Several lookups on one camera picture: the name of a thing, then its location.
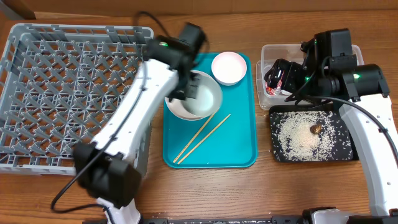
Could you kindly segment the pink white bowl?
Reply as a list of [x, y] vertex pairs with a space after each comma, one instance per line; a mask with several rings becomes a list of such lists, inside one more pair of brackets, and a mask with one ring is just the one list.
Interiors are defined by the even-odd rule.
[[213, 59], [211, 71], [218, 83], [231, 86], [246, 76], [247, 64], [240, 54], [222, 52]]

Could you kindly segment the grey bowl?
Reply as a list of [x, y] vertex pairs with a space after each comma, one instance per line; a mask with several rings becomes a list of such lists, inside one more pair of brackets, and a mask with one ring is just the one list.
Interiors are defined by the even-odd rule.
[[190, 97], [182, 101], [184, 109], [196, 118], [204, 118], [221, 107], [223, 92], [214, 78], [205, 72], [192, 70], [193, 80], [188, 87]]

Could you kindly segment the red snack wrapper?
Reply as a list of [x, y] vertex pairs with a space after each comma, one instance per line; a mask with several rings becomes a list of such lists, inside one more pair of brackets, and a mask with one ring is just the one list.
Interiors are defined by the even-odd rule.
[[270, 69], [264, 76], [266, 93], [269, 95], [279, 95], [282, 86], [284, 71]]

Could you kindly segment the wooden chopstick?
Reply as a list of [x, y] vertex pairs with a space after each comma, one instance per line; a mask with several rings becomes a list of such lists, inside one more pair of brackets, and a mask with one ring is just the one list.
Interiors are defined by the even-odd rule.
[[185, 147], [179, 152], [176, 158], [173, 160], [173, 163], [176, 163], [177, 160], [182, 156], [182, 154], [187, 150], [187, 148], [191, 145], [191, 143], [197, 138], [197, 136], [203, 131], [203, 129], [207, 126], [207, 124], [211, 121], [216, 113], [213, 113], [200, 127], [200, 129], [193, 135], [193, 137], [189, 140], [189, 142], [185, 145]]
[[184, 154], [182, 158], [179, 158], [176, 164], [180, 165], [196, 148], [204, 143], [230, 116], [231, 114], [228, 114], [223, 120], [221, 120], [205, 137], [203, 137], [193, 148], [191, 148], [186, 154]]

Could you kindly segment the white pink round plate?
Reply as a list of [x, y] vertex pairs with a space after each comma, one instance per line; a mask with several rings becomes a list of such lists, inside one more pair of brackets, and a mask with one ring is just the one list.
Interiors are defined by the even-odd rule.
[[187, 121], [195, 121], [206, 118], [218, 110], [214, 100], [198, 100], [187, 98], [186, 100], [165, 98], [168, 109], [176, 117]]

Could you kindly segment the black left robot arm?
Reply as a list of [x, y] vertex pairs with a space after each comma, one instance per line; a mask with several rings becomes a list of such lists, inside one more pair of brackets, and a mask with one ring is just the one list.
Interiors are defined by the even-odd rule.
[[192, 72], [206, 41], [201, 27], [191, 23], [177, 38], [150, 40], [132, 86], [102, 130], [89, 143], [73, 149], [78, 184], [97, 199], [108, 223], [139, 223], [134, 197], [145, 175], [145, 138], [150, 122], [165, 98], [196, 98], [198, 75]]

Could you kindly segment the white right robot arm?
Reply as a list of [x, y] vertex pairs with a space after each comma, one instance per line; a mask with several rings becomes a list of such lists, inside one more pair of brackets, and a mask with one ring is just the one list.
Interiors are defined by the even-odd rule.
[[300, 45], [266, 45], [261, 106], [269, 110], [279, 162], [358, 160], [369, 215], [310, 208], [302, 223], [396, 223], [397, 130], [390, 89], [378, 65], [364, 64], [348, 29], [317, 33]]

